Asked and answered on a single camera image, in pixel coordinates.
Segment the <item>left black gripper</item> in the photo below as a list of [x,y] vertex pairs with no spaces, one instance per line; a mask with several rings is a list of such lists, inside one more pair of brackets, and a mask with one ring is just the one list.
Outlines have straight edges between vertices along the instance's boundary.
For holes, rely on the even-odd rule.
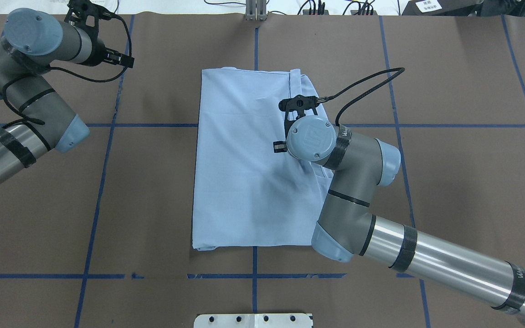
[[124,68],[133,68],[135,58],[126,54],[121,54],[117,50],[110,48],[104,48],[101,52],[102,62],[109,63],[111,65],[121,65]]

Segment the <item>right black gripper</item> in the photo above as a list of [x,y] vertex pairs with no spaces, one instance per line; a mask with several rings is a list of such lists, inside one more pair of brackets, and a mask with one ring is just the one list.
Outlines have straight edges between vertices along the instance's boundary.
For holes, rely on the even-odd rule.
[[286,141],[275,141],[273,142],[273,152],[278,154],[278,153],[283,153],[283,152],[288,152],[288,148],[287,148],[287,145],[286,145]]

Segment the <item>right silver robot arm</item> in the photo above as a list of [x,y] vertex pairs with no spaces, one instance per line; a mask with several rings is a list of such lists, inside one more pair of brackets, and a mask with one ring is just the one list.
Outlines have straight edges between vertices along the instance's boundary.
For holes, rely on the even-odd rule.
[[[406,158],[378,215],[525,267],[525,113],[354,115],[355,130],[401,145]],[[258,273],[306,278],[247,284],[253,312],[307,312],[319,328],[518,328],[511,316],[373,260],[336,264],[307,248],[258,250]]]

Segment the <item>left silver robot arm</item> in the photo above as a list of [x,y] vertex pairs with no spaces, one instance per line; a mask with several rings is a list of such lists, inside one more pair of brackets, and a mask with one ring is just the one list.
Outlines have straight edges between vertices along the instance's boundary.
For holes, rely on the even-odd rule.
[[122,16],[89,0],[71,0],[60,21],[31,8],[11,11],[0,38],[0,100],[18,119],[0,127],[0,184],[31,167],[51,150],[70,151],[90,130],[69,104],[44,79],[53,62],[93,67],[119,65],[121,75],[134,66],[133,43],[127,53],[108,48],[99,38],[100,20],[121,21]]

